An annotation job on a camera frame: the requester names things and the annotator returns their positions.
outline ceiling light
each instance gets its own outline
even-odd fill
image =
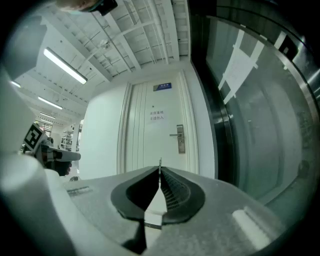
[[[49,124],[52,124],[52,122],[49,122],[49,121],[46,121],[46,120],[43,120],[43,119],[41,119],[41,121],[47,122]]]
[[[51,115],[48,115],[48,114],[45,114],[45,113],[42,113],[42,112],[40,112],[40,114],[43,115],[43,116],[46,116],[48,118],[56,119],[55,117],[53,117]]]
[[[47,100],[46,100],[46,99],[44,99],[44,98],[38,97],[38,99],[39,99],[40,101],[43,101],[43,102],[45,102],[45,103],[47,103],[47,104],[51,105],[51,106],[56,107],[57,109],[62,110],[62,107],[61,107],[61,106],[58,106],[58,105],[56,105],[56,104],[54,104],[54,103],[52,103],[52,102],[50,102],[50,101],[47,101]]]
[[[43,54],[51,60],[53,63],[58,65],[61,69],[67,72],[70,76],[77,79],[81,84],[85,84],[88,80],[80,74],[77,70],[75,70],[71,65],[65,62],[59,55],[57,55],[53,50],[49,47],[45,48]]]
[[[13,85],[18,86],[19,88],[21,88],[21,85],[18,84],[17,82],[15,82],[15,81],[11,81],[11,84],[13,84]]]

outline door frame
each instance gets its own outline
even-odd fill
[[[199,174],[199,152],[198,152],[198,138],[196,131],[196,123],[190,92],[186,75],[183,69],[178,71],[176,75],[177,84],[181,98],[181,109],[184,121],[184,146],[187,158],[186,170],[187,172]],[[117,143],[117,157],[116,157],[116,173],[123,174],[126,171],[126,141],[127,141],[127,125],[129,106],[131,101],[132,88],[135,85],[151,82],[150,78],[139,83],[128,82],[125,89],[125,94],[122,103],[121,116],[119,122],[118,143]]]

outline ceiling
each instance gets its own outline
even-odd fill
[[[83,119],[95,87],[116,76],[143,69],[145,64],[166,62],[164,47],[148,0],[117,0],[118,7],[105,16],[98,12],[70,14],[55,5],[36,14],[47,32],[36,67],[16,79],[19,95],[38,116],[53,126],[65,127]],[[155,0],[164,32],[168,61],[190,54],[187,0]],[[44,56],[50,47],[87,78],[82,84]],[[61,107],[59,110],[38,96]],[[56,119],[40,115],[43,112]]]

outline door lock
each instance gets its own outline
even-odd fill
[[[170,134],[170,137],[177,137],[178,139],[178,151],[179,154],[185,154],[185,134],[184,134],[184,126],[182,124],[178,124],[176,126],[177,134]]]

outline fluorescent light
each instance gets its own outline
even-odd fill
[[[46,120],[43,120],[43,119],[41,119],[41,121],[47,122],[49,124],[52,124],[52,122],[49,122],[49,121],[46,121]]]
[[[65,62],[59,55],[57,55],[53,50],[49,47],[44,49],[43,54],[51,60],[53,63],[58,65],[61,69],[67,72],[70,76],[77,79],[81,84],[85,84],[88,80],[80,74],[77,70],[75,70],[71,65]]]
[[[13,85],[18,86],[19,88],[21,88],[21,85],[18,84],[17,82],[15,82],[15,81],[11,81],[11,84],[13,84]]]
[[[43,115],[43,116],[46,116],[46,117],[48,117],[48,118],[56,119],[55,117],[53,117],[53,116],[51,116],[51,115],[48,115],[48,114],[45,114],[45,113],[41,113],[41,112],[40,112],[40,114]]]
[[[40,101],[43,101],[43,102],[45,102],[45,103],[47,103],[47,104],[51,105],[51,106],[56,107],[57,109],[62,110],[62,107],[61,107],[61,106],[58,106],[58,105],[56,105],[56,104],[54,104],[54,103],[52,103],[52,102],[50,102],[50,101],[47,101],[47,100],[46,100],[46,99],[44,99],[44,98],[38,97],[38,99],[39,99]]]

